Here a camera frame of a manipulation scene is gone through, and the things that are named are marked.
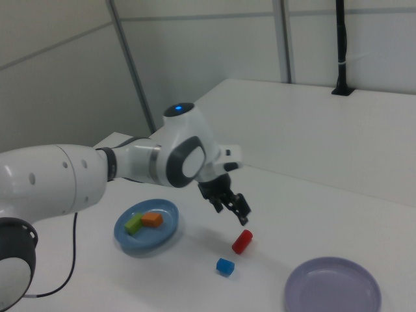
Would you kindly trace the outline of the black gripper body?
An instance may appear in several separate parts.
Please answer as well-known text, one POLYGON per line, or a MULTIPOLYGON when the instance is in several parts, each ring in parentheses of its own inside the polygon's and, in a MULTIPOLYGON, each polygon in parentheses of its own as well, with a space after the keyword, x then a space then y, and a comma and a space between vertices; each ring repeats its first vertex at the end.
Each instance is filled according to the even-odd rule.
POLYGON ((222 174, 208 182, 199 182, 198 187, 203 198, 211 203, 229 203, 233 197, 229 174, 222 174))

